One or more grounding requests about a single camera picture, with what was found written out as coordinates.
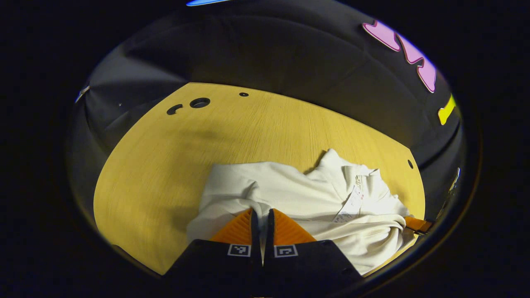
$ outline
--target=light wood tabletop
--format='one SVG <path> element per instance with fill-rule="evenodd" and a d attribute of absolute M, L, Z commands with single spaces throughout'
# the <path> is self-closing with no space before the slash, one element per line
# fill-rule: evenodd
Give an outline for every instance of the light wood tabletop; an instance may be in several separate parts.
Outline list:
<path fill-rule="evenodd" d="M 197 98 L 211 102 L 190 107 Z M 183 107 L 168 115 L 177 104 Z M 380 169 L 392 194 L 423 219 L 418 167 L 395 140 L 305 101 L 188 83 L 144 115 L 112 151 L 94 194 L 96 224 L 110 243 L 164 274 L 187 247 L 186 225 L 198 214 L 214 163 L 272 161 L 307 172 L 329 148 L 352 163 Z"/>

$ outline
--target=wooden surface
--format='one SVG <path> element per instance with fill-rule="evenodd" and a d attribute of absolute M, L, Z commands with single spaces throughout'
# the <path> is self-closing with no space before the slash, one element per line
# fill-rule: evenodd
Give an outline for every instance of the wooden surface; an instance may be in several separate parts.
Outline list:
<path fill-rule="evenodd" d="M 201 97 L 211 103 L 191 108 Z M 166 113 L 179 103 L 176 114 Z M 423 219 L 418 167 L 393 139 L 301 100 L 189 83 L 144 115 L 113 150 L 94 194 L 96 224 L 110 243 L 164 274 L 187 246 L 186 225 L 197 216 L 212 164 L 273 161 L 306 172 L 329 148 L 352 163 L 381 169 L 390 191 Z"/>

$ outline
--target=white shirt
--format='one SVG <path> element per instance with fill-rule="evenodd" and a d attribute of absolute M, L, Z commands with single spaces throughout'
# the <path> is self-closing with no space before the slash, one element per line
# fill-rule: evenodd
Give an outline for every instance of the white shirt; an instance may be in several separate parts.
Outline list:
<path fill-rule="evenodd" d="M 354 189 L 363 196 L 356 197 L 357 211 L 348 222 L 333 222 Z M 413 239 L 412 231 L 404 232 L 409 211 L 390 193 L 379 169 L 352 164 L 333 149 L 307 175 L 274 162 L 214 165 L 199 215 L 187 227 L 188 241 L 210 239 L 248 208 L 258 214 L 262 239 L 269 210 L 276 208 L 315 239 L 332 240 L 361 275 Z"/>

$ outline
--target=paper tag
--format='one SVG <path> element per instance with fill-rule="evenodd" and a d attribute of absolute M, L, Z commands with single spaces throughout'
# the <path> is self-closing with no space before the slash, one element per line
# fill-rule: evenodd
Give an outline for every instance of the paper tag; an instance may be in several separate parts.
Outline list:
<path fill-rule="evenodd" d="M 333 219 L 334 223 L 345 223 L 359 216 L 361 206 L 363 205 L 364 196 L 361 194 L 359 188 L 354 185 L 354 189 L 350 197 L 340 209 L 339 213 Z"/>

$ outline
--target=blue light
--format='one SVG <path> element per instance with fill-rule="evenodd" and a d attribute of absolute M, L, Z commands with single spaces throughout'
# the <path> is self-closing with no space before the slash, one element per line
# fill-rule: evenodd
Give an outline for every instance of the blue light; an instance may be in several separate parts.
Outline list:
<path fill-rule="evenodd" d="M 198 6 L 198 5 L 206 5 L 206 4 L 212 4 L 217 2 L 224 2 L 224 1 L 230 1 L 230 0 L 193 0 L 186 4 L 186 6 Z"/>

